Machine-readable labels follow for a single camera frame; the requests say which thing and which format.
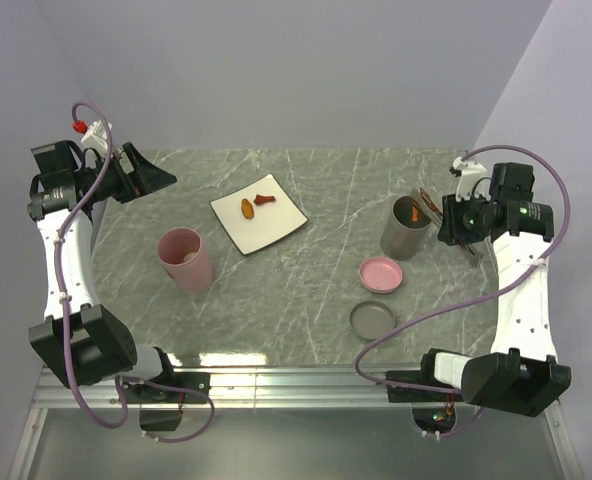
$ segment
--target pink bowl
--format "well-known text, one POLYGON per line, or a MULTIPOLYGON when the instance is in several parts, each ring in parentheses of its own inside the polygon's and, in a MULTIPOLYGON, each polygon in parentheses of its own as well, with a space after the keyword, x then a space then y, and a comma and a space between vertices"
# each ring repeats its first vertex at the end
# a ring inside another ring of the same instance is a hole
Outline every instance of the pink bowl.
POLYGON ((392 293, 403 281, 403 270, 387 257, 372 257, 358 271, 365 288, 374 293, 392 293))

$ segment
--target gray dish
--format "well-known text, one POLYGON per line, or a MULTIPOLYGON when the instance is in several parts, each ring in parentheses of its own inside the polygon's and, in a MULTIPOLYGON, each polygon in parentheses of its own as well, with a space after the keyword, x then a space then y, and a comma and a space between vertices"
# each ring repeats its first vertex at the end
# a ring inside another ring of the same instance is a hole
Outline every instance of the gray dish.
POLYGON ((376 340, 396 326, 396 316, 384 303, 367 300, 352 309, 349 324, 359 337, 376 340))

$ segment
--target gray metal cup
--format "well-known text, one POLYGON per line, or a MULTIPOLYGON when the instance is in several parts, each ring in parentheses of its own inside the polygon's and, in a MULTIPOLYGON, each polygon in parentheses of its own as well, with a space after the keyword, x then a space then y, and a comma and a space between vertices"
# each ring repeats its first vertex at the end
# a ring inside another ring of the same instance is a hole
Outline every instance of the gray metal cup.
POLYGON ((400 197, 387 217, 380 248, 394 260, 409 260, 420 250, 431 223, 410 196, 400 197))

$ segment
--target marble table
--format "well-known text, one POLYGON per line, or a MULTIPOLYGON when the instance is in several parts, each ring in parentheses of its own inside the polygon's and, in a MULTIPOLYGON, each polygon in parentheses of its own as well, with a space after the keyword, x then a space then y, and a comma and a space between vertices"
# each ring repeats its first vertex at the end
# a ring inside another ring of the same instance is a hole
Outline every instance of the marble table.
MULTIPOLYGON (((120 205, 110 202, 94 257, 103 304, 137 343, 157 345, 178 364, 305 366, 350 364, 365 345, 349 326, 352 307, 377 299, 398 322, 492 291, 488 251, 479 268, 436 239, 400 262, 403 286, 368 292, 358 278, 378 245, 394 200, 423 187, 437 203, 453 192, 449 149, 270 149, 144 152, 178 183, 120 205), (275 245, 242 256, 209 201, 272 173, 309 218, 275 245), (160 267, 156 243, 167 230, 198 230, 216 271, 211 289, 178 291, 160 267)), ((496 303, 488 302, 415 326, 366 357, 367 363, 418 362, 430 347, 487 353, 496 303)))

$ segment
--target white plate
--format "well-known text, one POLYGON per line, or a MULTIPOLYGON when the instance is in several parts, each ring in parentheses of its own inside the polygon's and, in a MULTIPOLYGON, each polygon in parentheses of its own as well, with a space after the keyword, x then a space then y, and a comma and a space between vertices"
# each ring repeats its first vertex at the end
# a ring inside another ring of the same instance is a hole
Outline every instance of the white plate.
POLYGON ((307 223, 307 217, 287 196, 270 173, 257 182, 209 202, 240 253, 249 255, 265 248, 307 223), (273 195, 275 202, 255 205, 256 195, 273 195), (254 205, 254 218, 243 217, 240 206, 246 198, 254 205))

